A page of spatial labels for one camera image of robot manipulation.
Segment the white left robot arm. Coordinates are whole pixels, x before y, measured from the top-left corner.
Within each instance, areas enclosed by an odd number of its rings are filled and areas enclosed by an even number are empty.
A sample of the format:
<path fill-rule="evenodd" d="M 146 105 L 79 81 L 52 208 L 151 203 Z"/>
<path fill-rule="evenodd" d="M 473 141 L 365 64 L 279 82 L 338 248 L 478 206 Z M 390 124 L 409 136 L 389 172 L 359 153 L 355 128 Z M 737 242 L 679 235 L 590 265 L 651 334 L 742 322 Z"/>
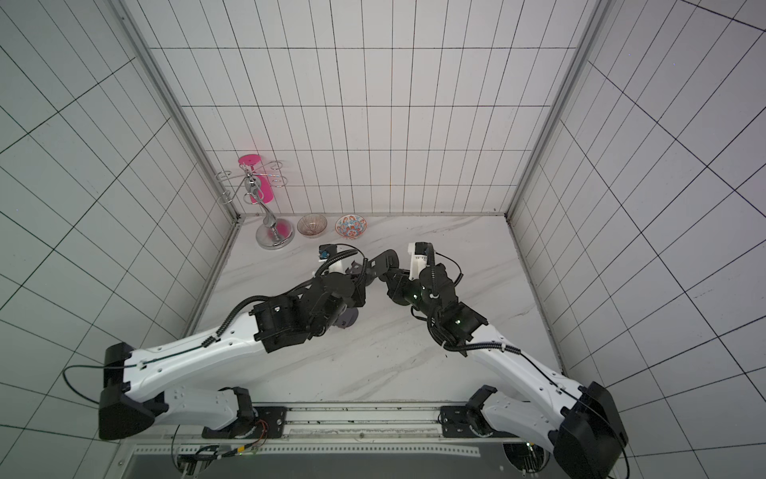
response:
<path fill-rule="evenodd" d="M 255 423 L 249 391 L 199 388 L 197 379 L 320 337 L 345 313 L 362 307 L 374 277 L 372 263 L 341 265 L 357 253 L 355 247 L 339 251 L 325 245 L 310 279 L 281 295 L 247 297 L 215 329 L 149 348 L 109 346 L 99 367 L 99 438 L 126 439 L 160 424 L 199 425 L 229 437 L 248 433 Z"/>

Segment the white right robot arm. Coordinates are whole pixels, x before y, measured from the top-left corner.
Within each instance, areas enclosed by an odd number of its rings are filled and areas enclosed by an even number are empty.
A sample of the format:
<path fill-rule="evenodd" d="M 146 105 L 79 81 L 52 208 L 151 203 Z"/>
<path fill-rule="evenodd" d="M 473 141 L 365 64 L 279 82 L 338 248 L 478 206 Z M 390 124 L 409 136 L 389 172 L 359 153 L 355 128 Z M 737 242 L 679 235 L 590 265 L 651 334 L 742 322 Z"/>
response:
<path fill-rule="evenodd" d="M 442 349 L 491 369 L 522 400 L 502 395 L 500 386 L 478 391 L 472 403 L 476 434 L 518 435 L 550 452 L 571 478 L 610 478 L 626 458 L 628 433 L 606 387 L 584 386 L 556 373 L 513 345 L 500 331 L 458 299 L 456 281 L 432 243 L 409 247 L 410 267 L 396 251 L 375 257 L 371 269 L 387 285 L 393 303 L 410 307 Z"/>

